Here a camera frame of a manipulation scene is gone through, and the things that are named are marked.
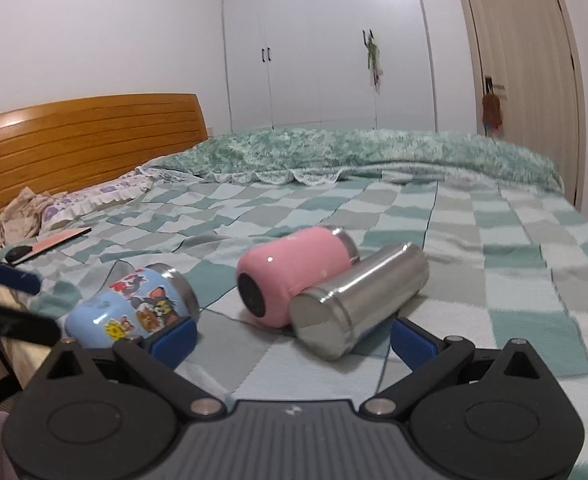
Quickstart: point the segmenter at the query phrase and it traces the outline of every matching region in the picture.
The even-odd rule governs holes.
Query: white wardrobe
[[[435,129],[420,0],[223,0],[232,129]],[[372,30],[383,71],[367,69]]]

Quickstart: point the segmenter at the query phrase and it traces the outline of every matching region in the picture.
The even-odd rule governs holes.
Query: wooden headboard
[[[0,114],[0,212],[25,186],[76,191],[206,139],[194,94],[90,97]]]

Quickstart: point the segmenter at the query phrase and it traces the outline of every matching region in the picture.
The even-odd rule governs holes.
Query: blue mug with cartoon stickers
[[[65,330],[84,348],[109,348],[128,335],[149,337],[184,316],[199,319],[189,282],[170,266],[152,264],[79,304]]]

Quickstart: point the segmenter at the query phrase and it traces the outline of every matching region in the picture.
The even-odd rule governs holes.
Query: pink thermos
[[[303,229],[247,251],[236,266],[238,292],[258,322],[282,328],[289,325],[289,300],[358,260],[356,244],[344,229]]]

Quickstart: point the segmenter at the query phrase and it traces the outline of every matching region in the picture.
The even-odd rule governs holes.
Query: floral pillowcase
[[[132,175],[69,193],[43,211],[40,232],[65,227],[72,220],[93,211],[138,198],[151,186],[149,177]]]

